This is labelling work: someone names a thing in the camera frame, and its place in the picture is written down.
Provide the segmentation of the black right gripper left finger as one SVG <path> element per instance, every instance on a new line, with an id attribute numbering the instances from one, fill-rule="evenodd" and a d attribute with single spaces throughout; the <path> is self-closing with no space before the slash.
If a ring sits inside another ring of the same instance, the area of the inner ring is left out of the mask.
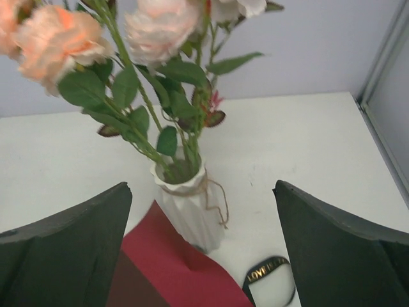
<path id="1" fill-rule="evenodd" d="M 121 182 L 1 233 L 1 306 L 105 306 L 131 204 Z"/>

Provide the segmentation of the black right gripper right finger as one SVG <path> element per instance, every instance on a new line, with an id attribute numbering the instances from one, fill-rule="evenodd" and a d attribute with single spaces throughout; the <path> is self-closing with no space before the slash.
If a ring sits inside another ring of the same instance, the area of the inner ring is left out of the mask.
<path id="1" fill-rule="evenodd" d="M 408 306 L 408 234 L 279 180 L 273 189 L 302 306 Z"/>

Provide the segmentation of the black ribbon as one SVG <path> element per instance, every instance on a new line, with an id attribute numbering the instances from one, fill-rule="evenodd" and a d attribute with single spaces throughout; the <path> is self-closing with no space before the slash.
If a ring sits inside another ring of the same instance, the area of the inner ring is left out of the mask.
<path id="1" fill-rule="evenodd" d="M 296 292 L 288 259 L 269 256 L 245 274 L 242 290 L 253 306 L 289 306 Z"/>

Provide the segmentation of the brown wrapping paper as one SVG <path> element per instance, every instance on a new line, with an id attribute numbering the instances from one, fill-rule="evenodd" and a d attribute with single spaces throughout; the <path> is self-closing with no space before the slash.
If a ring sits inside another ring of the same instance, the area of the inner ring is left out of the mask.
<path id="1" fill-rule="evenodd" d="M 125 237 L 108 306 L 251 306 L 217 262 L 193 248 L 156 202 Z"/>

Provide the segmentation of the white ribbed ceramic vase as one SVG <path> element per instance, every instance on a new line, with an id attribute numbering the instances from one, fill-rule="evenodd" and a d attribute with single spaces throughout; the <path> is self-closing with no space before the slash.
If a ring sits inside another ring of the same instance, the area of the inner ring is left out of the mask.
<path id="1" fill-rule="evenodd" d="M 155 200 L 174 229 L 185 241 L 204 254 L 220 248 L 229 222 L 229 205 L 221 184 L 212 180 L 204 159 L 188 181 L 172 184 L 163 167 L 152 164 L 157 185 Z"/>

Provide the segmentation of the pink flower small bunch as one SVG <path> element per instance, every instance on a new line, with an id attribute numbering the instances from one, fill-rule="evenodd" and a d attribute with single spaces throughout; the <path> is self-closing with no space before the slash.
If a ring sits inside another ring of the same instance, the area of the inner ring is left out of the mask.
<path id="1" fill-rule="evenodd" d="M 16 60 L 26 78 L 63 97 L 101 124 L 104 137 L 121 136 L 173 175 L 165 156 L 175 148 L 147 137 L 152 103 L 132 109 L 143 94 L 135 64 L 153 68 L 177 55 L 193 32 L 198 7 L 190 1 L 139 1 L 118 31 L 112 1 L 88 1 L 70 10 L 43 1 L 1 2 L 1 54 Z"/>

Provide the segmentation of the pink flower tall bunch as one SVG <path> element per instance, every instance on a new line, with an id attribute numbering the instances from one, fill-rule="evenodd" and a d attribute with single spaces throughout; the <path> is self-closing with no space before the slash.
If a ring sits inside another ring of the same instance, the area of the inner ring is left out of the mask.
<path id="1" fill-rule="evenodd" d="M 190 180 L 200 169 L 199 138 L 225 120 L 220 76 L 261 56 L 219 59 L 232 32 L 246 20 L 283 11 L 275 1 L 138 1 L 125 18 L 136 68 L 151 84 L 167 125 L 156 150 L 165 182 Z"/>

